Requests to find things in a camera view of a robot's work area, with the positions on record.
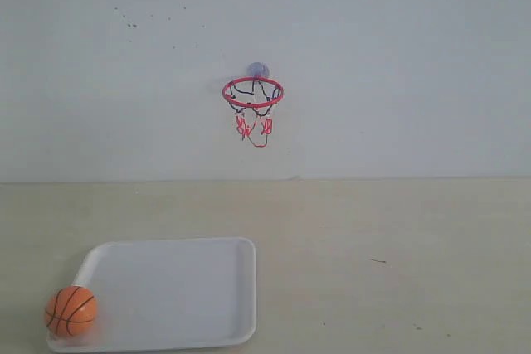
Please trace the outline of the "small orange basketball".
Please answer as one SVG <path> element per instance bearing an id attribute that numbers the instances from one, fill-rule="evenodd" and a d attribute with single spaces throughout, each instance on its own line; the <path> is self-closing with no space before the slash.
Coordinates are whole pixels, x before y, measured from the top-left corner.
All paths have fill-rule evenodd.
<path id="1" fill-rule="evenodd" d="M 44 310 L 47 330 L 57 338 L 77 337 L 90 330 L 98 315 L 95 295 L 79 285 L 60 289 Z"/>

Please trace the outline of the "red mini basketball hoop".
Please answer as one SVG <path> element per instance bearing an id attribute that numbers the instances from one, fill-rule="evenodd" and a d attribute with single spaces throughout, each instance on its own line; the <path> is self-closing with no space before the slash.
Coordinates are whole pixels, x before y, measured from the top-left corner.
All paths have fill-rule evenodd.
<path id="1" fill-rule="evenodd" d="M 273 131 L 273 110 L 285 97 L 277 81 L 260 76 L 245 76 L 226 83 L 222 98 L 234 113 L 241 140 L 255 148 L 265 148 Z"/>

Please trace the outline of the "clear suction cup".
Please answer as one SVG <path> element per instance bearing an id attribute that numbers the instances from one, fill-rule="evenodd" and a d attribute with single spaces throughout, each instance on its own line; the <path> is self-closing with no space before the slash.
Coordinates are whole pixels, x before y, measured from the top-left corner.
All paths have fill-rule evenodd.
<path id="1" fill-rule="evenodd" d="M 253 62 L 246 68 L 246 73 L 253 78 L 266 78 L 270 76 L 268 66 L 262 62 Z"/>

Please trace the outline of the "white plastic tray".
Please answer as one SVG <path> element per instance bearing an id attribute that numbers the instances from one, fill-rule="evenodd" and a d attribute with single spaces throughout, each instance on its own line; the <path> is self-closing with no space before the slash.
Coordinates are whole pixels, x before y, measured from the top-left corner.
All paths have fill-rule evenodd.
<path id="1" fill-rule="evenodd" d="M 256 330 L 256 247 L 246 238 L 105 243 L 73 283 L 95 295 L 98 313 L 78 337 L 49 332 L 57 353 L 229 347 Z"/>

